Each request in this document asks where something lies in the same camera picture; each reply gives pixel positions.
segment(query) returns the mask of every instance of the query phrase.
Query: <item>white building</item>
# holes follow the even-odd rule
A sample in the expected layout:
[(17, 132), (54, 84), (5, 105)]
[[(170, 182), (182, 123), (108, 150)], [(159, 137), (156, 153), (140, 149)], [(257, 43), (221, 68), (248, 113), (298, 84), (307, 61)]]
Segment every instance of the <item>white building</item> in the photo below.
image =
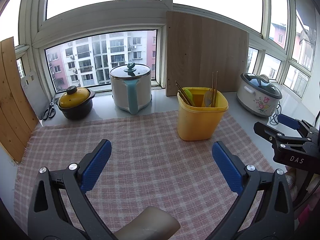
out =
[(109, 71), (128, 63), (146, 64), (147, 31), (118, 32), (59, 45), (68, 84), (110, 84)]

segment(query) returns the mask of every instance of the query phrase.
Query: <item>yellow lid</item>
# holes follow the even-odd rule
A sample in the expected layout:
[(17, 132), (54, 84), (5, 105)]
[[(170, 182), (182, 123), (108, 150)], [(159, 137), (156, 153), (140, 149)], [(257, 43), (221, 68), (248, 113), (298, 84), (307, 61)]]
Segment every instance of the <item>yellow lid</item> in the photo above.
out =
[(90, 92), (86, 88), (71, 86), (68, 87), (67, 92), (60, 97), (59, 106), (64, 109), (79, 106), (86, 101), (89, 96)]

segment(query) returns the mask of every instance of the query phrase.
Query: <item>plaid tablecloth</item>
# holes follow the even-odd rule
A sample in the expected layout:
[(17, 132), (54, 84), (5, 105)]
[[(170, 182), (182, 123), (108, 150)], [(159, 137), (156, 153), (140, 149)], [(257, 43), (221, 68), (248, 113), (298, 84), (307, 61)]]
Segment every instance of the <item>plaid tablecloth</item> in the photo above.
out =
[[(212, 158), (212, 143), (221, 140), (245, 164), (273, 170), (228, 113), (212, 138), (204, 141), (181, 140), (176, 121), (177, 111), (172, 111), (35, 130), (18, 168), (17, 223), (27, 231), (29, 201), (40, 167), (65, 169), (106, 138), (112, 143), (112, 155), (87, 196), (110, 230), (118, 230), (147, 206), (155, 206), (180, 222), (181, 229), (172, 239), (205, 239), (236, 198)], [(66, 208), (80, 228), (67, 200)]]

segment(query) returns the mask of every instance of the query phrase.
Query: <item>beige handle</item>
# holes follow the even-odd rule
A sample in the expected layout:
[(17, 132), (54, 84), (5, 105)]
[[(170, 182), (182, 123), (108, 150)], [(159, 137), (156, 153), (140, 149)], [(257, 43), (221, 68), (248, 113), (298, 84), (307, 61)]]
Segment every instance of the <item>beige handle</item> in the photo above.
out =
[(167, 240), (179, 228), (179, 222), (169, 213), (156, 207), (147, 207), (114, 235), (119, 240)]

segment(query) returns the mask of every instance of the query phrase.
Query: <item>apartment building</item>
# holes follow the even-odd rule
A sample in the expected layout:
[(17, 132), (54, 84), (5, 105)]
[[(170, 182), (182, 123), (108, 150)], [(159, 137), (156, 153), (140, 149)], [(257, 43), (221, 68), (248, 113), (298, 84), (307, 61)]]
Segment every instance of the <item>apartment building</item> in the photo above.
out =
[(66, 42), (47, 50), (52, 79), (56, 80), (54, 62), (55, 53), (59, 66), (63, 66), (63, 78), (66, 87), (60, 86), (60, 91), (68, 86), (94, 86), (110, 84), (109, 71), (117, 66), (128, 63), (149, 65), (152, 78), (156, 67), (156, 31), (131, 31), (96, 35)]

